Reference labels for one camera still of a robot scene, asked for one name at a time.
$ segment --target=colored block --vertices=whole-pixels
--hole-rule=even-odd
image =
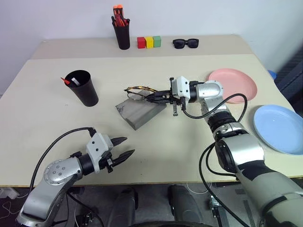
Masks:
[[[153,38],[151,36],[145,37],[145,45],[147,49],[153,48]]]
[[[144,37],[137,37],[138,49],[145,48],[145,39]]]
[[[153,47],[161,47],[161,37],[153,36]]]

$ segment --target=pink plate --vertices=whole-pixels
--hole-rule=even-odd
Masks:
[[[257,94],[257,85],[255,82],[244,72],[234,69],[219,69],[213,71],[209,80],[217,80],[223,86],[223,98],[226,99],[235,93],[242,93],[246,96],[247,100],[253,99]],[[241,96],[231,98],[228,103],[243,103],[244,100]]]

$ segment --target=black sunglasses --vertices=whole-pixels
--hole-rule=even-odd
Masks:
[[[182,49],[185,45],[187,45],[189,48],[197,48],[199,45],[198,39],[174,39],[172,41],[176,49]]]

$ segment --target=table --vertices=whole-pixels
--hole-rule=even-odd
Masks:
[[[161,48],[148,50],[137,49],[133,39],[126,51],[118,49],[114,38],[42,42],[0,99],[0,185],[28,186],[36,163],[49,144],[64,132],[85,126],[94,126],[111,138],[128,137],[112,150],[115,157],[132,148],[136,151],[112,173],[90,174],[77,185],[200,182],[198,160],[213,142],[206,122],[182,113],[173,117],[172,106],[168,105],[134,131],[115,108],[126,99],[123,89],[127,86],[145,85],[163,90],[169,88],[170,77],[205,81],[215,69],[234,68],[248,74],[258,87],[257,96],[249,101],[242,120],[251,134],[256,135],[252,117],[261,105],[276,104],[292,110],[267,70],[239,36],[195,36],[200,39],[199,47],[182,50],[172,47],[173,38],[162,37]],[[99,97],[94,107],[85,107],[60,79],[78,69],[91,74]],[[243,105],[228,104],[228,107],[238,118]],[[189,105],[187,110],[201,114],[199,104]],[[47,164],[76,151],[85,152],[88,141],[89,134],[82,131],[58,142],[43,161],[35,184],[41,180]],[[289,177],[303,175],[303,156],[285,155],[261,144],[269,168]],[[210,155],[210,166],[223,172],[215,152]],[[209,182],[234,180],[209,173],[205,165],[203,170]]]

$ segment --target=black cup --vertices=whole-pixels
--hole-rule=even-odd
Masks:
[[[129,25],[124,27],[114,26],[119,48],[127,50],[130,47],[129,42]]]
[[[75,78],[80,85],[73,82],[73,78]],[[76,94],[76,96],[85,106],[94,106],[98,103],[99,99],[93,83],[91,82],[89,72],[77,70],[68,74],[65,79],[70,82],[69,85],[65,85]]]

